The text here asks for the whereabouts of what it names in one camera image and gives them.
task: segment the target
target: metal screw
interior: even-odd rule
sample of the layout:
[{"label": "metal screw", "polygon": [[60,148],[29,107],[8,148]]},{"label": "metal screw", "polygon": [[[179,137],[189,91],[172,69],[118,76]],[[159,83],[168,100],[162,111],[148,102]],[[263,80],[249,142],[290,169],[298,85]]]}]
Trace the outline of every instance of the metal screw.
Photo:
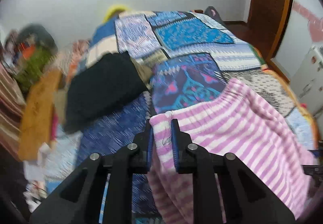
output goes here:
[{"label": "metal screw", "polygon": [[228,153],[225,156],[228,160],[235,160],[235,154],[233,153]]},{"label": "metal screw", "polygon": [[197,149],[197,145],[196,145],[196,144],[194,144],[194,143],[188,144],[188,145],[187,145],[187,147],[188,147],[188,149],[190,149],[190,150],[196,150],[196,149]]},{"label": "metal screw", "polygon": [[134,150],[134,149],[136,149],[138,146],[137,146],[137,144],[136,143],[130,143],[128,146],[127,146],[127,148],[128,149],[130,149],[130,150]]},{"label": "metal screw", "polygon": [[98,153],[92,153],[90,155],[90,159],[91,160],[97,160],[100,157],[100,155]]}]

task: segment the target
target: baseboard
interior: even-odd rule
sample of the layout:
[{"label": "baseboard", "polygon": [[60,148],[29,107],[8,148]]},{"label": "baseboard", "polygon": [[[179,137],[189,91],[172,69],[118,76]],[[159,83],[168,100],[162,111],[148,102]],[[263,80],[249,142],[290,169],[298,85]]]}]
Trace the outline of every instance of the baseboard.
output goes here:
[{"label": "baseboard", "polygon": [[247,25],[245,21],[223,21],[226,25]]},{"label": "baseboard", "polygon": [[290,82],[289,78],[279,69],[279,67],[271,59],[266,59],[266,62],[270,69],[272,69],[278,75],[280,75],[280,77],[284,79],[287,83]]}]

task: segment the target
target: wooden door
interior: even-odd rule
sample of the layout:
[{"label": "wooden door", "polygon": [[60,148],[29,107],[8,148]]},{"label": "wooden door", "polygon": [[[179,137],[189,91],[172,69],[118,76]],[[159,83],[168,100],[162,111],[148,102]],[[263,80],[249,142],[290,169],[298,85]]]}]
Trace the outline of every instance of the wooden door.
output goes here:
[{"label": "wooden door", "polygon": [[248,26],[259,36],[254,45],[268,61],[273,57],[285,32],[292,0],[251,0]]}]

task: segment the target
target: pink and white striped fabric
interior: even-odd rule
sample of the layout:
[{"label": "pink and white striped fabric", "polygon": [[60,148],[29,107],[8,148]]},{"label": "pink and white striped fabric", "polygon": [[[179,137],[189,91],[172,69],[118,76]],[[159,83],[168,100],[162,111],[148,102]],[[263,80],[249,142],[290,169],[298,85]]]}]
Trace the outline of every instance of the pink and white striped fabric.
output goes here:
[{"label": "pink and white striped fabric", "polygon": [[297,218],[307,198],[310,177],[301,164],[313,155],[301,146],[284,118],[238,79],[231,79],[211,102],[153,116],[155,147],[148,181],[167,224],[193,223],[193,180],[175,172],[171,120],[209,152],[235,153]]}]

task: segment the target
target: bed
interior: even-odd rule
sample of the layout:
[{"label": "bed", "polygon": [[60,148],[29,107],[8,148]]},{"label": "bed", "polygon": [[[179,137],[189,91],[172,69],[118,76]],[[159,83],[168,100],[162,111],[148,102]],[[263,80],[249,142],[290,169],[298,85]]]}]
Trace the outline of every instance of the bed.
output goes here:
[{"label": "bed", "polygon": [[[88,46],[76,44],[59,52],[51,67],[59,67],[67,83],[103,54],[124,51],[151,67],[154,76],[150,90],[121,110],[96,120],[82,130],[82,136],[65,139],[58,145],[59,152],[72,155],[64,157],[64,161],[61,158],[53,161],[57,168],[46,178],[47,193],[66,177],[62,169],[71,170],[91,153],[107,155],[131,143],[134,135],[143,130],[146,119],[155,114],[215,99],[233,77],[256,91],[284,116],[307,149],[317,149],[318,131],[314,120],[288,84],[268,68],[256,48],[225,27],[214,8],[208,8],[206,14],[123,12],[99,26]],[[60,125],[59,134],[64,135]],[[133,178],[132,211],[136,223],[150,223],[152,219],[155,223],[163,222],[144,175]]]}]

